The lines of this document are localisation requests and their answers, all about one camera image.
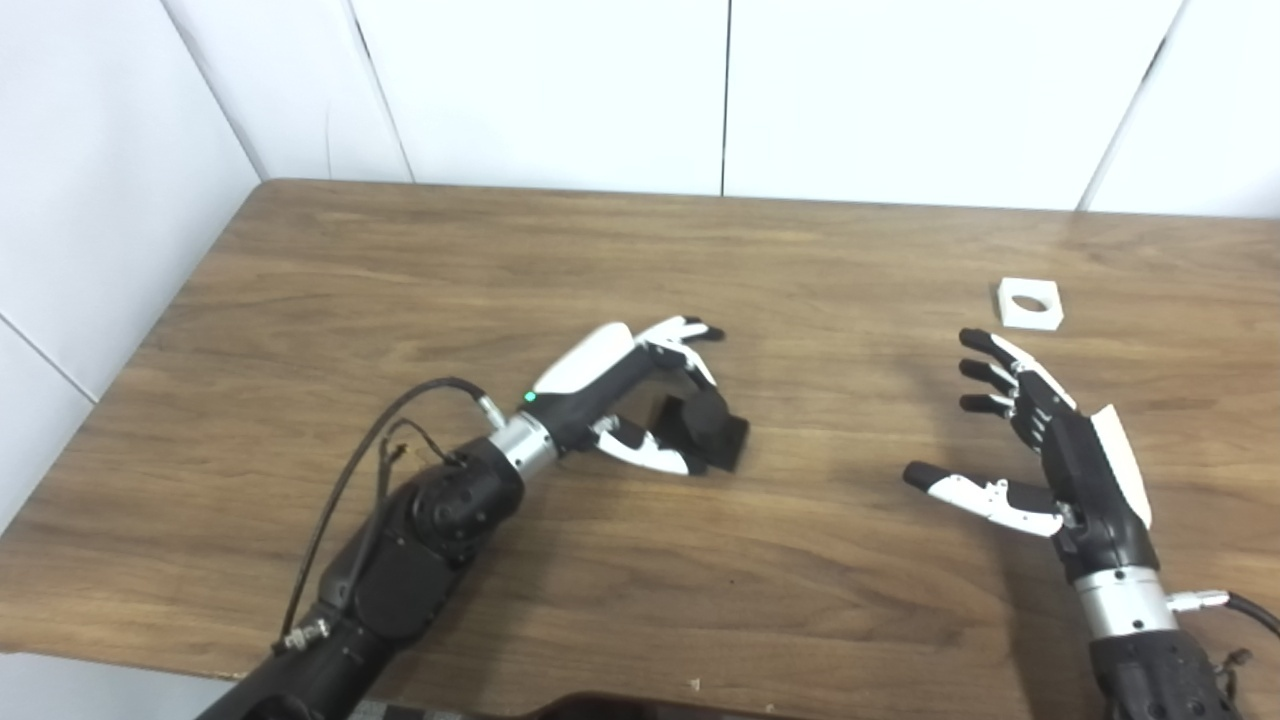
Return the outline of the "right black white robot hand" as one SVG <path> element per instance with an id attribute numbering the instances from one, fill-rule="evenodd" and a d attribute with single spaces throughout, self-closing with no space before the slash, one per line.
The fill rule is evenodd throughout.
<path id="1" fill-rule="evenodd" d="M 997 416 L 1039 459 L 1043 486 L 978 477 L 913 461 L 910 487 L 993 524 L 1047 538 L 1068 582 L 1098 571 L 1158 571 L 1146 483 L 1115 406 L 1082 411 L 1061 383 L 1029 352 L 988 331 L 964 328 L 963 375 L 991 386 L 964 395 L 965 413 Z"/>

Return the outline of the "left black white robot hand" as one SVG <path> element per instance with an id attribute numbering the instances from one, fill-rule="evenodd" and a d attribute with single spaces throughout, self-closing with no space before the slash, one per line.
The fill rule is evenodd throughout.
<path id="1" fill-rule="evenodd" d="M 622 322 L 605 323 L 544 370 L 521 411 L 547 430 L 558 455 L 596 448 L 637 468 L 703 475 L 704 459 L 611 410 L 658 370 L 680 370 L 698 389 L 716 389 L 709 366 L 690 345 L 723 338 L 721 328 L 698 316 L 671 316 L 637 333 Z"/>

